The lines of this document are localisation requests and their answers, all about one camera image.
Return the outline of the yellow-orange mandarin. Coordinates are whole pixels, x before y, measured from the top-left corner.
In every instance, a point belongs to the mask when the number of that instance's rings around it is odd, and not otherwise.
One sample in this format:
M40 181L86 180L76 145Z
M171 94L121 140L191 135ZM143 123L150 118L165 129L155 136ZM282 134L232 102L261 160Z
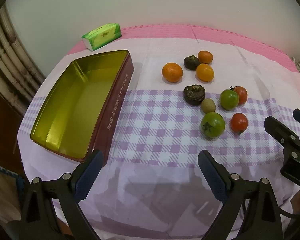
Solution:
M196 69L196 76L203 82L211 82L215 74L210 65L202 63Z

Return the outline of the large orange mandarin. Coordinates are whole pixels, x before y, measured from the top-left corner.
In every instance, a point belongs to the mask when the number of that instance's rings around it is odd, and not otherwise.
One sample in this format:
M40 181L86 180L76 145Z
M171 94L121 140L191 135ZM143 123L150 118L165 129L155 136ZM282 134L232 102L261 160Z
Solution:
M162 68L162 76L171 83L177 83L183 77L183 69L176 63L167 63Z

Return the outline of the dark mangosteen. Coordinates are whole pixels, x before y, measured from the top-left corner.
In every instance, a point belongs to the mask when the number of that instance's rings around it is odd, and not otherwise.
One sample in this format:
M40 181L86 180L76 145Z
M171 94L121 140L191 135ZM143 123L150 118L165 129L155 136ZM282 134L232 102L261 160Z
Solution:
M201 85L186 86L183 90L184 100L193 106L198 106L205 99L206 91Z
M188 70L196 70L200 64L200 60L194 55L188 56L184 59L184 67Z

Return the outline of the dark mangosteen front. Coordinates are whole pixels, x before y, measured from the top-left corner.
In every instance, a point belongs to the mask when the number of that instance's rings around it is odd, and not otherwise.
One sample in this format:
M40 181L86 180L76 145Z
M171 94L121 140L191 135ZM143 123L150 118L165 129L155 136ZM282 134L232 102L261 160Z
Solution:
M205 99L206 91L201 85L186 86L183 90L184 100L193 106L198 106Z

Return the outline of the red tomato front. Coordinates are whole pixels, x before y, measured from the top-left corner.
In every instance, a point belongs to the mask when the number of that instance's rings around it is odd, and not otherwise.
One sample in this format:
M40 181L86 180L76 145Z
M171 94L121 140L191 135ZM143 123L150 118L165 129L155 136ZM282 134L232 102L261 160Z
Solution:
M230 121L230 126L234 133L241 134L248 127L248 119L244 114L236 113Z

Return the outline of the pink purple checked tablecloth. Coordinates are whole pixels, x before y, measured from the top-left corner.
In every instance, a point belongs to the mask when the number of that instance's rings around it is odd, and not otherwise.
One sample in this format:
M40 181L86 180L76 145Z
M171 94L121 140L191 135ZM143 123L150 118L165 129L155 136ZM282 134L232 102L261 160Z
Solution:
M292 212L299 187L280 174L282 147L264 129L272 115L300 137L292 117L300 109L300 73L282 51L227 31L195 25L125 28L102 51L129 51L134 72L109 151L81 209L102 239L197 238L206 233L221 207L197 164L208 150L230 172L245 179L269 179L281 208ZM229 125L215 139L203 135L199 107L185 102L183 90L199 80L185 69L178 83L162 76L165 64L183 64L201 50L213 54L215 77L207 97L219 101L232 86L247 90L236 108L249 122L242 134Z

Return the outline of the green tissue pack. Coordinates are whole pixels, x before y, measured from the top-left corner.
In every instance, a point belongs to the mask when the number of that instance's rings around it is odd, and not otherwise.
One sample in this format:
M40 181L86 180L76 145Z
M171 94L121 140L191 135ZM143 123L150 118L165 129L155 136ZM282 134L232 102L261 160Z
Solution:
M108 23L84 34L82 40L87 49L95 51L121 36L120 25L118 23Z

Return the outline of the dark mangosteen back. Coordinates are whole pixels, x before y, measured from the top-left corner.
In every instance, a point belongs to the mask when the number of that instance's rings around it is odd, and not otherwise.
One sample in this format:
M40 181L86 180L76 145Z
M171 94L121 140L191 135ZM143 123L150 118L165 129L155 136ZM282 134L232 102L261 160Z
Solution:
M188 70L196 70L200 64L200 60L194 55L188 56L184 59L184 67Z

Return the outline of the red tomato back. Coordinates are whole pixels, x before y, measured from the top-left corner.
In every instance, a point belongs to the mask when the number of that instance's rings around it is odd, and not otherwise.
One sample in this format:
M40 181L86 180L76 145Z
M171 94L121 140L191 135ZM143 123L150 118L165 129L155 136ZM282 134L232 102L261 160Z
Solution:
M247 90L244 87L241 86L236 86L234 88L234 91L237 93L238 97L239 97L239 105L243 105L246 103L247 99L248 99L248 93Z

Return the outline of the green tomato front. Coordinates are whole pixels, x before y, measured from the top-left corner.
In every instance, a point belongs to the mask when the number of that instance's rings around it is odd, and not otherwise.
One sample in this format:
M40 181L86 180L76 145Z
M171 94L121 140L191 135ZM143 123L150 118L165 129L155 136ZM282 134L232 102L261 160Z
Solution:
M225 121L220 114L210 112L205 114L202 118L201 128L205 136L216 138L223 134L225 130Z

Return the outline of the small back orange mandarin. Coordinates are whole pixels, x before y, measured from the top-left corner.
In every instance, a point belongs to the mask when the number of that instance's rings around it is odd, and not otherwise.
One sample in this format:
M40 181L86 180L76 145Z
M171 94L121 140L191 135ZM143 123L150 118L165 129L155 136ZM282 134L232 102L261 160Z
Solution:
M201 50L198 53L198 59L201 63L210 64L213 61L213 54L209 51Z

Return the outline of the green tomato with stem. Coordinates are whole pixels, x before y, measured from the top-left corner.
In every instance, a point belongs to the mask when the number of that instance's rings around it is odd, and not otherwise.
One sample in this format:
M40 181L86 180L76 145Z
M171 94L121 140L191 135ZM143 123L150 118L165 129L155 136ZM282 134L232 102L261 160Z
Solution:
M235 92L235 87L223 90L219 97L219 103L227 111L235 109L239 103L239 95Z

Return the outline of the small brown kiwi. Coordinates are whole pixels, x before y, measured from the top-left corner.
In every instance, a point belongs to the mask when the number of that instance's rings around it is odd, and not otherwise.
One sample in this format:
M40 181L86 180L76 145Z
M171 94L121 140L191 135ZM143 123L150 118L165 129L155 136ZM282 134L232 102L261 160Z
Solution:
M214 101L212 99L210 99L210 98L205 98L201 102L200 106L201 106L202 111L205 114L216 111L216 105L215 105Z

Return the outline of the beige patterned curtain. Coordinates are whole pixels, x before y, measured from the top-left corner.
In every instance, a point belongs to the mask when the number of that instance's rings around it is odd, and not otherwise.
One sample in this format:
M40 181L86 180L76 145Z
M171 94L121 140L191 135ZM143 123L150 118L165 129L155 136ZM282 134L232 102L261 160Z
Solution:
M0 95L24 115L44 80L45 76L21 45L3 5L0 8Z

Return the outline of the red gold toffee tin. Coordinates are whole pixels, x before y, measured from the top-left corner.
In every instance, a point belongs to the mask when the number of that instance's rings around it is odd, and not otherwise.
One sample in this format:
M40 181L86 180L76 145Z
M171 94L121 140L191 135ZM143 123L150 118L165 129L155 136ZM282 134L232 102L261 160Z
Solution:
M31 140L80 163L99 150L106 163L133 72L127 50L75 59L43 102Z

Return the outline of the red tomato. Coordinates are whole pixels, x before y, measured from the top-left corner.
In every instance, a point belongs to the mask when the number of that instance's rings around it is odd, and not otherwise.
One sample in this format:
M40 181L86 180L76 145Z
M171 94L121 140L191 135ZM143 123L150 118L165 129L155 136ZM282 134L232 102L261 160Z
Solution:
M244 87L241 86L236 86L234 88L234 91L237 93L238 97L239 97L239 105L243 105L246 103L247 99L248 99L248 93L247 90Z
M230 121L230 126L234 133L241 134L248 127L248 119L244 114L236 113Z

